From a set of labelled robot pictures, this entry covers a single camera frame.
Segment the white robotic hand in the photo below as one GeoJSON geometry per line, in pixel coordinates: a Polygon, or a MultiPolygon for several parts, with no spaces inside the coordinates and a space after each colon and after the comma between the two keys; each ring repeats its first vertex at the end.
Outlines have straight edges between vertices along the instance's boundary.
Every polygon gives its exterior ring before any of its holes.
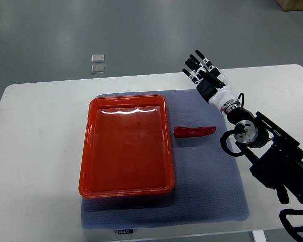
{"type": "Polygon", "coordinates": [[[231,93],[231,85],[223,73],[216,68],[198,49],[195,53],[202,59],[204,65],[190,54],[185,64],[189,67],[199,80],[191,72],[182,69],[183,73],[195,84],[197,91],[209,104],[213,104],[220,112],[230,112],[238,108],[238,98],[231,93]]]}

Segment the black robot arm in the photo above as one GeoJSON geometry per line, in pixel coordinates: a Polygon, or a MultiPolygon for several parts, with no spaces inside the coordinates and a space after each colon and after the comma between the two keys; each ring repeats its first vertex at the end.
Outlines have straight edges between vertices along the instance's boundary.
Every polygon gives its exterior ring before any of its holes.
{"type": "MultiPolygon", "coordinates": [[[[222,149],[230,156],[246,156],[252,163],[252,175],[276,190],[282,204],[289,203],[291,192],[303,205],[303,150],[299,142],[262,113],[245,109],[243,94],[235,97],[226,77],[199,50],[185,64],[188,68],[182,71],[201,97],[234,125],[222,135],[222,149]]],[[[303,216],[303,210],[280,212],[281,217],[286,215],[303,216]]]]}

